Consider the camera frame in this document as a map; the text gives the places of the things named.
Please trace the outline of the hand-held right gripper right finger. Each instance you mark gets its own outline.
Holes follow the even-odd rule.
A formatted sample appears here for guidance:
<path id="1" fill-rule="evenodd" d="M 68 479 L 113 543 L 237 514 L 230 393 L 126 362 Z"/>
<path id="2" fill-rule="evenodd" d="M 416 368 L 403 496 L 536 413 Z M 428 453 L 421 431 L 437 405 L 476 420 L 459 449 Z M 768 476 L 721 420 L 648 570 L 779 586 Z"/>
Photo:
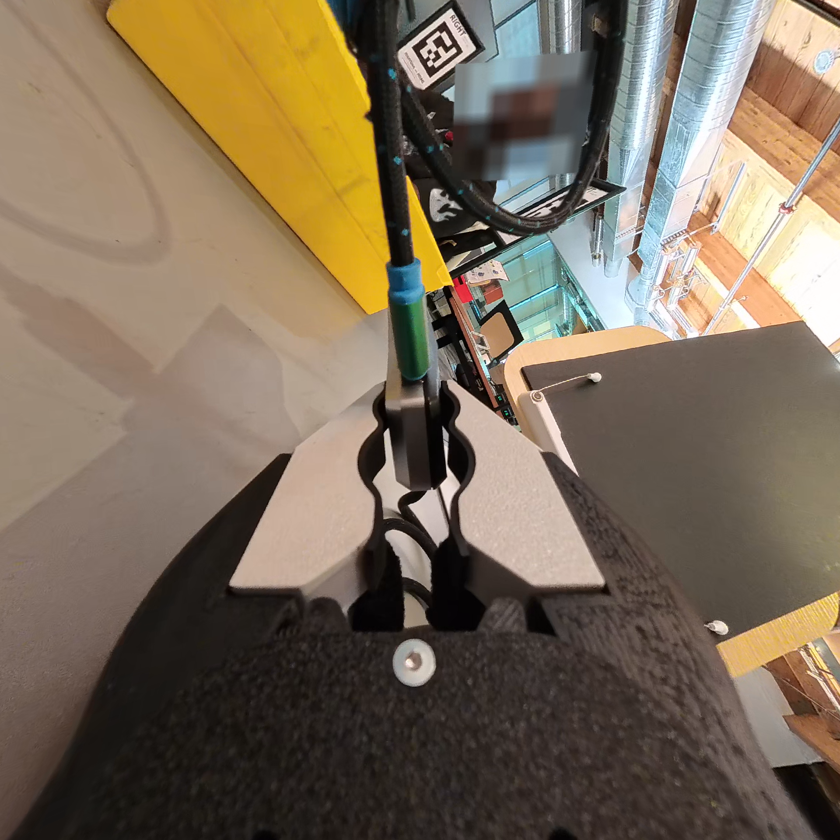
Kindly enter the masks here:
<path id="1" fill-rule="evenodd" d="M 455 382 L 444 383 L 450 534 L 469 592 L 601 592 L 597 566 L 542 450 Z"/>

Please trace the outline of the tan back chair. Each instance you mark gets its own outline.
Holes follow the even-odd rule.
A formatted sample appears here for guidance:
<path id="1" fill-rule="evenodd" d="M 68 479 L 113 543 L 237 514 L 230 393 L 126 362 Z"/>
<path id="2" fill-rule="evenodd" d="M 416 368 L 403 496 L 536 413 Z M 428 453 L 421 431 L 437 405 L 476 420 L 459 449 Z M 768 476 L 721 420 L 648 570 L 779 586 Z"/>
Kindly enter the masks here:
<path id="1" fill-rule="evenodd" d="M 524 342 L 522 331 L 504 300 L 499 300 L 497 305 L 479 320 L 478 333 L 483 337 L 486 351 L 492 361 L 502 360 Z"/>

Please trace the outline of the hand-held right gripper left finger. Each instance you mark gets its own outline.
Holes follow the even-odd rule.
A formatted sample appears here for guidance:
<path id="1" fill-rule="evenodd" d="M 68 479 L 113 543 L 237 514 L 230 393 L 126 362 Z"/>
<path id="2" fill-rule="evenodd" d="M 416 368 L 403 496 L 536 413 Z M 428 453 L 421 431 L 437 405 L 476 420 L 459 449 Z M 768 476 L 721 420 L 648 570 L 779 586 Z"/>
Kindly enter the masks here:
<path id="1" fill-rule="evenodd" d="M 296 447 L 230 579 L 235 594 L 355 601 L 372 588 L 364 552 L 382 522 L 383 397 L 376 385 Z"/>

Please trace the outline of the printed marker tag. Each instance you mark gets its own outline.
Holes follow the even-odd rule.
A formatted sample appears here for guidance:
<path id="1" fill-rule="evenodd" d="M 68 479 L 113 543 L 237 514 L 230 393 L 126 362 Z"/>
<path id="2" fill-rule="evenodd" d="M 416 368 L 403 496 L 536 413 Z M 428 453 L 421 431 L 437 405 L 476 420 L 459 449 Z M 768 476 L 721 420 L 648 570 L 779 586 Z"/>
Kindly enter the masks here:
<path id="1" fill-rule="evenodd" d="M 396 54 L 413 88 L 435 88 L 459 65 L 486 52 L 485 35 L 492 34 L 488 2 L 406 2 L 405 7 Z"/>

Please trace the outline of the metal sprinkler pipe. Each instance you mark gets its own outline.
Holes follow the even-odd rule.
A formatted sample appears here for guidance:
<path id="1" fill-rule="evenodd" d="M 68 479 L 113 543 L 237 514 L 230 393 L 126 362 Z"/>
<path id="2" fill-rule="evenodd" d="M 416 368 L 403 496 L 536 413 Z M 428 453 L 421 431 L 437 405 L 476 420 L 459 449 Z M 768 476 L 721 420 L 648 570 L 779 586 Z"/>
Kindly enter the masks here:
<path id="1" fill-rule="evenodd" d="M 823 143 L 792 124 L 783 138 L 728 132 L 748 166 L 717 234 L 701 250 L 722 284 L 704 334 L 804 321 L 838 346 L 838 123 Z"/>

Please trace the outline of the silver ventilation duct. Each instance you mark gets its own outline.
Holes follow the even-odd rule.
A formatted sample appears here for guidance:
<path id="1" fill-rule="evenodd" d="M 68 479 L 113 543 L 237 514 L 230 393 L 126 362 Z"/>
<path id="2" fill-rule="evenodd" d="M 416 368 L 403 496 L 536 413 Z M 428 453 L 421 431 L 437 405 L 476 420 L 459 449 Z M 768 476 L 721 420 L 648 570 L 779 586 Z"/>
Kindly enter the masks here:
<path id="1" fill-rule="evenodd" d="M 602 248 L 607 277 L 618 276 L 633 250 L 678 7 L 678 1 L 628 4 L 607 156 L 607 181 L 624 190 L 604 205 Z"/>
<path id="2" fill-rule="evenodd" d="M 629 286 L 634 324 L 646 326 L 666 240 L 686 230 L 742 93 L 774 1 L 699 1 L 675 86 L 665 143 Z"/>

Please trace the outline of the grey hdmi hub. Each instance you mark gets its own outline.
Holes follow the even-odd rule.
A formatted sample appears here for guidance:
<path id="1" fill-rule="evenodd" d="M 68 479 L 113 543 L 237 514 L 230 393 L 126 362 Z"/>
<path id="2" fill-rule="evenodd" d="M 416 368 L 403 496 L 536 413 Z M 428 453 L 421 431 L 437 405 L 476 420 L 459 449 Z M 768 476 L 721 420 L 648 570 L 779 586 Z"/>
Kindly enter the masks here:
<path id="1" fill-rule="evenodd" d="M 410 491 L 436 489 L 447 475 L 438 347 L 428 322 L 426 326 L 429 367 L 421 380 L 408 381 L 398 368 L 394 328 L 388 319 L 385 423 L 395 478 Z"/>

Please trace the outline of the yellow plastic bin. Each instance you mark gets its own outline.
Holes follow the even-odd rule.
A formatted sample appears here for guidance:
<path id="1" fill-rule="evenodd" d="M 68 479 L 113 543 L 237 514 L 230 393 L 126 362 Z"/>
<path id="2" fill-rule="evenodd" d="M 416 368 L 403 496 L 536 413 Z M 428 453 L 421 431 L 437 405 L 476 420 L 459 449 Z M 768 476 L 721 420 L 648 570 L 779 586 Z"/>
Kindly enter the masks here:
<path id="1" fill-rule="evenodd" d="M 118 1 L 107 20 L 362 309 L 386 309 L 370 100 L 329 4 Z"/>

